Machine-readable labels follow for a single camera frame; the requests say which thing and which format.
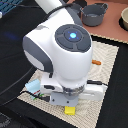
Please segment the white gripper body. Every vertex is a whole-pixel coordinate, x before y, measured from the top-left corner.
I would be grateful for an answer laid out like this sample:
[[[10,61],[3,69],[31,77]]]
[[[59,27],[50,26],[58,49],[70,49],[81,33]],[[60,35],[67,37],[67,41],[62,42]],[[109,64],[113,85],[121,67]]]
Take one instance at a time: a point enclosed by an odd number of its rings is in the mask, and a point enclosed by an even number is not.
[[[49,94],[50,104],[69,107],[75,107],[79,99],[100,101],[104,94],[102,84],[97,85],[95,82],[87,81],[86,77],[69,81],[48,75],[42,76],[40,91]]]

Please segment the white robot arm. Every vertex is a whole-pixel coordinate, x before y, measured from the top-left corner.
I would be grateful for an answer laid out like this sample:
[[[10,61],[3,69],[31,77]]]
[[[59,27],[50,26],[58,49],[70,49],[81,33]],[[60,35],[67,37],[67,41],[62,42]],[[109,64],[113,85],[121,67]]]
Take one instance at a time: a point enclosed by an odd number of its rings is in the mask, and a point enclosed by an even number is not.
[[[53,105],[75,107],[78,99],[102,100],[105,86],[88,79],[92,39],[62,0],[35,0],[51,16],[23,38],[27,59],[43,71],[40,90]]]

